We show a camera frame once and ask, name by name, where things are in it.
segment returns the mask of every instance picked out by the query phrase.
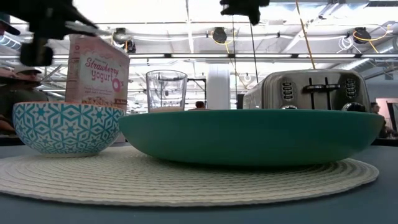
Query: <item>wall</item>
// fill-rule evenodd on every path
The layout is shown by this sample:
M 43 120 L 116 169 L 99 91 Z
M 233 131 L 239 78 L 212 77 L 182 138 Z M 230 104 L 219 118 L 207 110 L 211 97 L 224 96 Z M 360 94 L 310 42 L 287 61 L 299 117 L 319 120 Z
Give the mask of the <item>wall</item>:
M 398 82 L 394 81 L 367 83 L 366 86 L 371 102 L 376 101 L 376 98 L 398 98 Z

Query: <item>round placemat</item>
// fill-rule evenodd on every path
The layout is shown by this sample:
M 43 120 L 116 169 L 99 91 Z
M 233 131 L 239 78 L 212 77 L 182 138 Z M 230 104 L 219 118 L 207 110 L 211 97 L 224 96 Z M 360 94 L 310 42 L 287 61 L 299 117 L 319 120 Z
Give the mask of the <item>round placemat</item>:
M 334 194 L 374 181 L 378 174 L 354 159 L 285 169 L 205 167 L 122 147 L 84 158 L 1 159 L 0 192 L 105 205 L 242 205 Z

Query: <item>box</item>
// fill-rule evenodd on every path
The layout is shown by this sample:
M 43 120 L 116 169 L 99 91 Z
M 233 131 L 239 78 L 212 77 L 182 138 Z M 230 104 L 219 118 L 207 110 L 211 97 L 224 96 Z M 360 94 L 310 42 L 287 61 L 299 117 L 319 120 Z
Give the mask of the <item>box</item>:
M 126 110 L 129 65 L 128 54 L 101 38 L 70 35 L 65 101 Z

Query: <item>table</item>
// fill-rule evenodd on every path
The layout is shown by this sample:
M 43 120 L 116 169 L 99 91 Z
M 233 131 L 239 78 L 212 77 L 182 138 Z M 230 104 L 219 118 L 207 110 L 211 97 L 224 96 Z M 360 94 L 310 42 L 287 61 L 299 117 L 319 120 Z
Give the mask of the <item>table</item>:
M 26 146 L 0 147 L 0 158 L 34 154 Z M 77 205 L 0 194 L 1 223 L 398 223 L 398 148 L 371 146 L 354 156 L 375 165 L 372 184 L 342 194 L 268 205 L 147 208 Z

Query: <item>blue and white patterned bowl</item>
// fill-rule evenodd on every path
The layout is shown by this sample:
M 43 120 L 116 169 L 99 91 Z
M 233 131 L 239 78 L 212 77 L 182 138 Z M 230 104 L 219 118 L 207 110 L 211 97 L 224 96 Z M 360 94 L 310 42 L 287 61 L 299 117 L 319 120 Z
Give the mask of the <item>blue and white patterned bowl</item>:
M 119 108 L 60 102 L 17 103 L 12 113 L 21 141 L 49 157 L 101 152 L 118 138 L 122 116 Z

